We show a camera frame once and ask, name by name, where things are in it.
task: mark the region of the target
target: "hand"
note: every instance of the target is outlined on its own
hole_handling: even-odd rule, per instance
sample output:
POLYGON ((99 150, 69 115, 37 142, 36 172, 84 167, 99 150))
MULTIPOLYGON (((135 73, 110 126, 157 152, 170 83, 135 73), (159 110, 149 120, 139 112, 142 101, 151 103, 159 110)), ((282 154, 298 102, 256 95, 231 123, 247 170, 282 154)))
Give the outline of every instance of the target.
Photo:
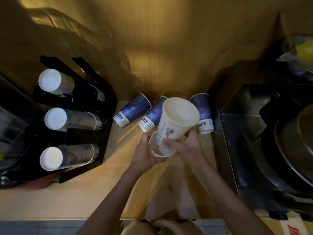
POLYGON ((184 143, 180 143, 171 138, 164 138, 162 142, 168 147, 178 151, 182 158, 190 165, 199 164, 203 160, 206 160, 195 127, 192 127, 187 132, 187 140, 184 143))
POLYGON ((154 132, 143 133, 142 138, 135 149, 131 164, 129 165, 129 168, 135 170, 140 176, 150 170, 155 164, 165 161, 165 158, 155 157, 150 151, 149 138, 153 133, 154 132))

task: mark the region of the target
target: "yellow object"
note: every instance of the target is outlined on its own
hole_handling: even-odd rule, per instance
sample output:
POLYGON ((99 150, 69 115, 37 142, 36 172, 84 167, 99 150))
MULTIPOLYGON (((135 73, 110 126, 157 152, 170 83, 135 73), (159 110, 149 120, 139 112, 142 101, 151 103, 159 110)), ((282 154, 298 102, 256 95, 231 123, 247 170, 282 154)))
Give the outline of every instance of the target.
POLYGON ((295 48, 300 59, 304 61, 313 61, 313 38, 307 39, 295 48))

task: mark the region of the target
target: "blue paper cup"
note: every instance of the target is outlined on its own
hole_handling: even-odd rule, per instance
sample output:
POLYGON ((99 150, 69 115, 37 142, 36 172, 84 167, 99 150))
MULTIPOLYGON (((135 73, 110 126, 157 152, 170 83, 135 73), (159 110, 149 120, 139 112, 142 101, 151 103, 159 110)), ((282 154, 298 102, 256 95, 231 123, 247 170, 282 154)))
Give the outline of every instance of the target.
POLYGON ((209 95, 206 93, 199 93, 193 95, 190 99, 200 113, 200 121, 198 122, 198 129, 200 133, 212 133, 214 131, 211 110, 209 107, 209 95))
POLYGON ((151 109, 151 103, 145 95, 140 92, 135 99, 113 116, 113 119, 120 127, 123 127, 135 120, 135 118, 146 112, 148 109, 151 109))
POLYGON ((167 97, 161 96, 158 102, 139 121, 139 127, 146 133, 150 132, 159 122, 162 114, 162 106, 167 97))

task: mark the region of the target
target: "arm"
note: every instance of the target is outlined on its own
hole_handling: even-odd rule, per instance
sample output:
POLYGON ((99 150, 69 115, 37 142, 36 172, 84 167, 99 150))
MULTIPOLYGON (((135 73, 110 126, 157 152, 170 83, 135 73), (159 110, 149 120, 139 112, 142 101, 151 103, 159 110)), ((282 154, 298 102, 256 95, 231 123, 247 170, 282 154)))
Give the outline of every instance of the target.
POLYGON ((274 233, 239 199, 220 177, 203 154, 197 131, 192 128, 184 144, 173 139, 163 143, 177 150, 189 164, 196 177, 202 180, 214 202, 220 207, 223 218, 234 235, 265 235, 274 233))
POLYGON ((98 208, 78 230, 77 235, 101 234, 111 235, 116 222, 120 219, 131 190, 139 177, 150 170, 164 158, 155 158, 149 148, 149 138, 153 132, 144 133, 137 145, 134 157, 128 169, 123 173, 117 184, 101 202, 98 208))

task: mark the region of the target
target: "right hand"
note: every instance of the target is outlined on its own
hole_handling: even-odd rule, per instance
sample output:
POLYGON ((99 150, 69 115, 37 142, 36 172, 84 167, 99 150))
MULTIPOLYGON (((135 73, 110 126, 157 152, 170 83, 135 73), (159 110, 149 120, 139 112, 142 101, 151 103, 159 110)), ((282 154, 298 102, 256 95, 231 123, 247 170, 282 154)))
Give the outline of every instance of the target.
POLYGON ((203 160, 206 161, 195 127, 192 127, 187 132, 187 140, 184 143, 180 143, 171 138, 164 138, 162 142, 166 146, 178 151, 188 164, 198 164, 203 160))

